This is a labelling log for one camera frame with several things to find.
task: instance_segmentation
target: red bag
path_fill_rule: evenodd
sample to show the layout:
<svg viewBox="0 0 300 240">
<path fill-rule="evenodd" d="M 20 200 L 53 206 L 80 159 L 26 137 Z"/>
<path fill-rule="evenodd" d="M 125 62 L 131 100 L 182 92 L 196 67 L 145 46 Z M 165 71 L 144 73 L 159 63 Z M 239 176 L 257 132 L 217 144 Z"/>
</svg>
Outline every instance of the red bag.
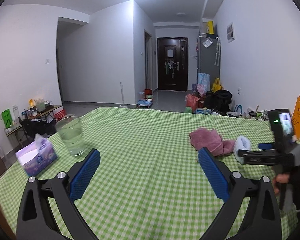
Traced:
<svg viewBox="0 0 300 240">
<path fill-rule="evenodd" d="M 190 106 L 194 112 L 198 108 L 198 101 L 200 98 L 193 95 L 186 95 L 186 106 Z"/>
</svg>

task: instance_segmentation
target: purple tissue box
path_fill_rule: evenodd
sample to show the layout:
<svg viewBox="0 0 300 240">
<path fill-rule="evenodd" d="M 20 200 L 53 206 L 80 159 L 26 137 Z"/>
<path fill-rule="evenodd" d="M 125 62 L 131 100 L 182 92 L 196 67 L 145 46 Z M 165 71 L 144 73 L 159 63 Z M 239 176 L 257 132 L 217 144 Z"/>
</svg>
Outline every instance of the purple tissue box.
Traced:
<svg viewBox="0 0 300 240">
<path fill-rule="evenodd" d="M 46 138 L 42 138 L 39 142 L 34 141 L 18 151 L 16 157 L 28 176 L 35 176 L 52 163 L 57 155 L 52 143 Z"/>
</svg>

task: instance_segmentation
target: red container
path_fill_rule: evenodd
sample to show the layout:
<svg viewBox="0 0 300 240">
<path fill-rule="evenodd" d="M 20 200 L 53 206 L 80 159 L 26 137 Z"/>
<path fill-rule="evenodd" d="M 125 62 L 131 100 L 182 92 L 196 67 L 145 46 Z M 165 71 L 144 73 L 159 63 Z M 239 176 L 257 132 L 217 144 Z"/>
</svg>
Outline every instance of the red container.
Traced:
<svg viewBox="0 0 300 240">
<path fill-rule="evenodd" d="M 147 98 L 147 95 L 152 95 L 151 89 L 145 89 L 145 98 Z"/>
</svg>

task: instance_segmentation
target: plastic bag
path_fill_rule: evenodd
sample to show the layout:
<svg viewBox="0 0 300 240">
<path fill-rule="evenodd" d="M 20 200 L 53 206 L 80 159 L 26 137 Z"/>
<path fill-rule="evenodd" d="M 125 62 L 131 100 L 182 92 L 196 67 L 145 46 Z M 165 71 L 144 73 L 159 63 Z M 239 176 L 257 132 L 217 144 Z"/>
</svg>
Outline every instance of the plastic bag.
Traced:
<svg viewBox="0 0 300 240">
<path fill-rule="evenodd" d="M 202 42 L 202 44 L 207 48 L 209 47 L 213 41 L 210 38 L 207 38 L 205 41 Z"/>
<path fill-rule="evenodd" d="M 203 96 L 210 91 L 210 75 L 206 73 L 198 73 L 197 90 L 200 96 Z"/>
<path fill-rule="evenodd" d="M 222 86 L 221 86 L 221 83 L 220 83 L 220 79 L 219 78 L 216 78 L 214 83 L 213 83 L 213 86 L 212 86 L 212 91 L 215 93 L 217 92 L 218 90 L 221 90 L 222 89 Z"/>
<path fill-rule="evenodd" d="M 189 106 L 194 112 L 198 108 L 198 101 L 200 98 L 197 98 L 193 95 L 186 95 L 186 107 Z"/>
</svg>

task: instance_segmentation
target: black bag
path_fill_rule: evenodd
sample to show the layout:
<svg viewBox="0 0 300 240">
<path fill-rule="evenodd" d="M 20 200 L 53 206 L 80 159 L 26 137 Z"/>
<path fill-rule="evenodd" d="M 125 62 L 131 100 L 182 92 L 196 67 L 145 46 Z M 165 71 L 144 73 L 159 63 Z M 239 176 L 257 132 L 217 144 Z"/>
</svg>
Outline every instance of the black bag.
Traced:
<svg viewBox="0 0 300 240">
<path fill-rule="evenodd" d="M 218 90 L 214 94 L 207 92 L 203 107 L 226 114 L 230 112 L 229 104 L 232 102 L 232 94 L 227 90 Z"/>
</svg>

